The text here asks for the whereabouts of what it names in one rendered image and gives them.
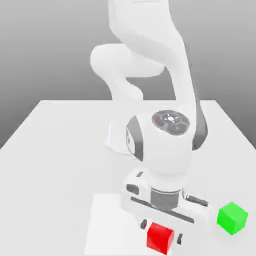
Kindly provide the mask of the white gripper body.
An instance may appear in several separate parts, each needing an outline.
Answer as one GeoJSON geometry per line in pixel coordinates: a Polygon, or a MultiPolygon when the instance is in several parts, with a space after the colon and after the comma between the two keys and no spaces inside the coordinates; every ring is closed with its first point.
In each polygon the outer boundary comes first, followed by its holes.
{"type": "Polygon", "coordinates": [[[167,198],[173,204],[168,203],[167,207],[163,207],[128,192],[122,195],[120,204],[124,211],[140,220],[151,221],[179,234],[211,231],[214,225],[214,208],[208,201],[184,191],[168,193],[167,198]]]}

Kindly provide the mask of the small green cube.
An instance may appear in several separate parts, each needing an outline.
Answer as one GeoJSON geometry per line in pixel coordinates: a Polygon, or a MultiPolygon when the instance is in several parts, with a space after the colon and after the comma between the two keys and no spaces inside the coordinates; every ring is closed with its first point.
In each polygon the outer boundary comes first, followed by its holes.
{"type": "Polygon", "coordinates": [[[219,209],[216,223],[234,235],[245,227],[247,218],[248,212],[231,201],[219,209]]]}

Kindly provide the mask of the small red cube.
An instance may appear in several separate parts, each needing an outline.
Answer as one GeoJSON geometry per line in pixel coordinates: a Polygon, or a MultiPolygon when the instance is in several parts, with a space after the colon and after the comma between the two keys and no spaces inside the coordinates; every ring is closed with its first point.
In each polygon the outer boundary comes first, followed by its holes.
{"type": "Polygon", "coordinates": [[[173,243],[174,236],[174,230],[153,222],[147,231],[146,246],[167,255],[173,243]]]}

